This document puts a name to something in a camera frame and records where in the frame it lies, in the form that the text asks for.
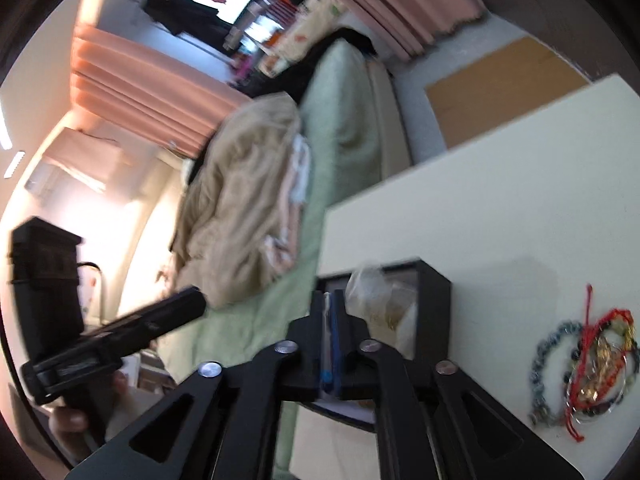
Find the person's left hand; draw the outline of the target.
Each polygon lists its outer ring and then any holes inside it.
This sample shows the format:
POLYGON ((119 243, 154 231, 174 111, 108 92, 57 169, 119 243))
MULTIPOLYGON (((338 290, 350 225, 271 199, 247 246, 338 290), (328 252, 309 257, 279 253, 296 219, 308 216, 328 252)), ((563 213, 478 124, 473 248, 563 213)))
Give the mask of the person's left hand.
MULTIPOLYGON (((126 396, 129 389, 128 377, 120 370, 112 375, 112 393, 110 394, 112 407, 110 416, 115 414, 120 401, 126 396)), ((85 435, 89 422, 87 415, 66 405, 56 406, 49 417, 49 429, 58 440, 58 444, 65 452, 72 456, 76 462, 86 458, 91 450, 86 442, 85 435)))

